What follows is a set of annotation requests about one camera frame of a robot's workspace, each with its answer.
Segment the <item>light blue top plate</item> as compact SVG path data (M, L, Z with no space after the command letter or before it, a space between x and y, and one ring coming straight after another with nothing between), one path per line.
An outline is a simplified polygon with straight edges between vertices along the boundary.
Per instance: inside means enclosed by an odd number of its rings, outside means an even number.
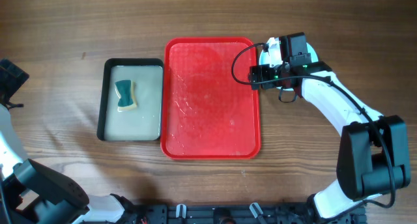
M307 43L308 52L311 53L311 61L317 62L319 60L319 56L315 49ZM277 68L282 64L281 52L279 46L276 46L272 49L272 52L262 51L258 58L258 65L270 64L274 65L274 68Z

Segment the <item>green yellow sponge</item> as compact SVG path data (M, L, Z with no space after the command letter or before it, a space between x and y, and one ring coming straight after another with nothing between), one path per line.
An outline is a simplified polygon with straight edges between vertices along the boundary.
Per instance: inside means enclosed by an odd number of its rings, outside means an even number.
M130 79L115 82L115 90L119 101L117 111L130 111L137 107L136 97L134 94L135 83Z

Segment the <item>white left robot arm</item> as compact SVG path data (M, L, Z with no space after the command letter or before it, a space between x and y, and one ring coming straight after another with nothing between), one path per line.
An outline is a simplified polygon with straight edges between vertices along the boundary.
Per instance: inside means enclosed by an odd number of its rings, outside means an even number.
M89 196L71 178L32 159L12 126L11 97L29 74L1 59L1 222L139 223L134 204L115 194Z

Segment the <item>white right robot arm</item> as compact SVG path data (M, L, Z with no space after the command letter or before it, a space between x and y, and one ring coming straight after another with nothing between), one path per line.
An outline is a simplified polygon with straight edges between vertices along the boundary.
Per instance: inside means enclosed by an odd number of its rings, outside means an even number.
M349 91L319 60L304 33L261 43L259 63L250 68L253 90L293 91L313 104L340 135L336 180L313 194L299 215L307 223L331 223L366 204L390 208L396 191L411 181L407 126L385 116Z

